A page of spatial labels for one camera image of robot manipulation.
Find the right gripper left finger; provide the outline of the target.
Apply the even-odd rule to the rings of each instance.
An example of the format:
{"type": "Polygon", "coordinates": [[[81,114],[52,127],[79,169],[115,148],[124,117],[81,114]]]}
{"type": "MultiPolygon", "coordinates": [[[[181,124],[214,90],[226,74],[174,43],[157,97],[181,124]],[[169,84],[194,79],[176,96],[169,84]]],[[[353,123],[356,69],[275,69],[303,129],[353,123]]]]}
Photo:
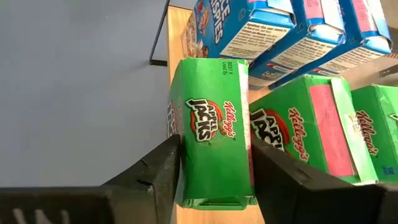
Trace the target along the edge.
{"type": "Polygon", "coordinates": [[[161,224],[172,219],[180,173],[180,136],[173,135],[105,183],[115,223],[161,224]]]}

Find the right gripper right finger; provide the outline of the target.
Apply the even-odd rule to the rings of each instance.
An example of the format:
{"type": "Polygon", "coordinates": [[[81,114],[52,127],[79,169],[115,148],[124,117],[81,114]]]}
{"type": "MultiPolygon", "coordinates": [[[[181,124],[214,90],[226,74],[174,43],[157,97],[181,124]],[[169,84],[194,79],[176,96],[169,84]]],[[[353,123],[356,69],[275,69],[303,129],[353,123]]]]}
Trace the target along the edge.
{"type": "Polygon", "coordinates": [[[259,139],[251,147],[254,192],[266,224],[385,223],[384,186],[355,186],[259,139]]]}

